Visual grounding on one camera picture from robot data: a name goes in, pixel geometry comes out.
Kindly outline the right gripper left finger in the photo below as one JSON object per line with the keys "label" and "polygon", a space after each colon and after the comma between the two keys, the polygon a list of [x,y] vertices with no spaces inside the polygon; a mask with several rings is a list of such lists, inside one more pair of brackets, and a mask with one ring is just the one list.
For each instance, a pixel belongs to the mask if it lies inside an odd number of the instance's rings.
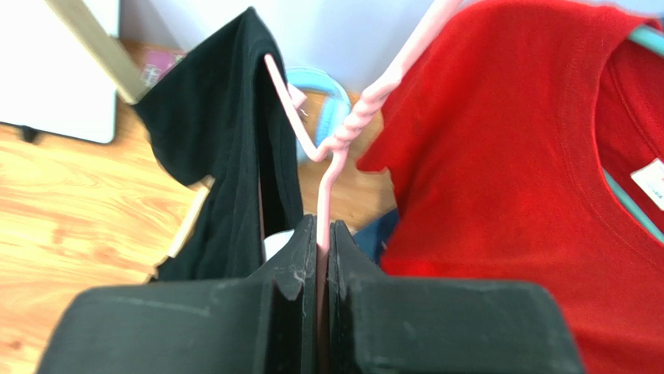
{"label": "right gripper left finger", "polygon": [[316,221],[246,278],[91,288],[39,373],[314,373]]}

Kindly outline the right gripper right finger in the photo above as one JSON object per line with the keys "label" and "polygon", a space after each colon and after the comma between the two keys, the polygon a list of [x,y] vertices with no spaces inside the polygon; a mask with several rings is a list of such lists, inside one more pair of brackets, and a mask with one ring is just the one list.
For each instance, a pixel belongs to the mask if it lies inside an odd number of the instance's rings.
{"label": "right gripper right finger", "polygon": [[508,280],[392,277],[330,226],[333,373],[583,373],[553,296]]}

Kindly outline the black t shirt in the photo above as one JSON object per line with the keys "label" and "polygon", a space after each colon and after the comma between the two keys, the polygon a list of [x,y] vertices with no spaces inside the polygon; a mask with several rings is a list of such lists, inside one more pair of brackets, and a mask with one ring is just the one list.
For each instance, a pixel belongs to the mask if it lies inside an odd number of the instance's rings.
{"label": "black t shirt", "polygon": [[264,63],[281,55],[254,8],[196,46],[134,105],[156,159],[179,183],[214,182],[192,236],[158,281],[247,277],[263,236],[303,216],[296,138]]}

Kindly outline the pink wire hanger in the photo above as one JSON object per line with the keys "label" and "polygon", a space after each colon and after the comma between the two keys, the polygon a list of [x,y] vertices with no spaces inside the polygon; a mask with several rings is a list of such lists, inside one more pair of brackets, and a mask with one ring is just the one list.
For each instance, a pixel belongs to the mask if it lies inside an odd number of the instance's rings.
{"label": "pink wire hanger", "polygon": [[344,117],[334,134],[328,136],[319,146],[314,145],[306,132],[274,57],[270,54],[264,55],[263,60],[277,96],[307,157],[320,162],[329,153],[333,154],[318,192],[316,244],[320,254],[326,255],[330,249],[331,193],[347,160],[350,145],[376,117],[389,95],[399,86],[405,74],[440,33],[460,4],[460,1],[444,0],[432,3],[385,72],[362,91],[350,114]]}

